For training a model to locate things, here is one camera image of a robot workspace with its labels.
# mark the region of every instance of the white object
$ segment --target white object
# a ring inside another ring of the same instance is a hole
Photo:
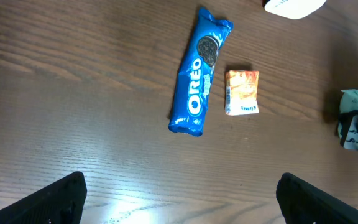
[[[349,131],[347,132],[347,136],[343,148],[358,151],[358,132],[356,129],[356,122],[354,118],[352,120],[351,126],[349,127]]]
[[[270,0],[265,10],[289,19],[301,19],[319,9],[326,0]]]

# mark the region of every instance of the black object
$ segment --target black object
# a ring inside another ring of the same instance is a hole
[[[278,182],[277,201],[287,224],[356,224],[358,210],[285,173]]]
[[[0,210],[0,223],[79,224],[86,198],[81,172],[74,172]]]

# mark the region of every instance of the table surface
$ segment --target table surface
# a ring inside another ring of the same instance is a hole
[[[358,152],[335,135],[358,88],[358,1],[297,21],[261,1],[0,0],[0,209],[76,170],[82,223],[284,223],[291,172],[358,209]],[[234,23],[204,135],[168,115],[200,6]],[[226,116],[224,72],[260,72],[259,114]]]

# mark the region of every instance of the orange snack package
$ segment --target orange snack package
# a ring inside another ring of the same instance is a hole
[[[226,72],[226,114],[235,116],[259,113],[256,95],[258,71]]]

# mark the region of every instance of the blue cookie wrapper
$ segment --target blue cookie wrapper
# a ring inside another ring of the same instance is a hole
[[[232,29],[232,22],[216,20],[204,8],[198,12],[198,22],[177,77],[168,125],[174,133],[203,134],[218,50]]]

